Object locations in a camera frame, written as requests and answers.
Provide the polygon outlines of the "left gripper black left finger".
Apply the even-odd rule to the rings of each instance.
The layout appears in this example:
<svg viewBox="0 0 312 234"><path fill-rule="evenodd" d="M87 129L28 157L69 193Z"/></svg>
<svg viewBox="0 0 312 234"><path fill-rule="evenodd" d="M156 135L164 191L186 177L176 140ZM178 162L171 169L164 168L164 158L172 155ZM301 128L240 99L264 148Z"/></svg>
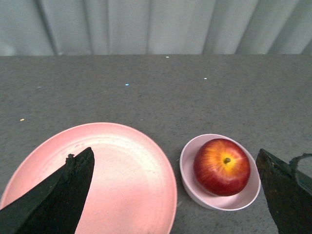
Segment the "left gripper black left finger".
<svg viewBox="0 0 312 234"><path fill-rule="evenodd" d="M69 154L63 166L0 211L2 234L73 234L90 189L95 158L90 147Z"/></svg>

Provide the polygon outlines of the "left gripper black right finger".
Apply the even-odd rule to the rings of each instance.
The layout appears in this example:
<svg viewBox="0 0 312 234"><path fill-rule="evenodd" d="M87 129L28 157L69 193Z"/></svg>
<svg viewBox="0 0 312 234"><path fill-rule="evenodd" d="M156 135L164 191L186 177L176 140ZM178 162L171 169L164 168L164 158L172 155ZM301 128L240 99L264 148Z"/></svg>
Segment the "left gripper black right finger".
<svg viewBox="0 0 312 234"><path fill-rule="evenodd" d="M256 166L270 214L280 234L312 232L312 178L297 169L304 153L286 163L260 149Z"/></svg>

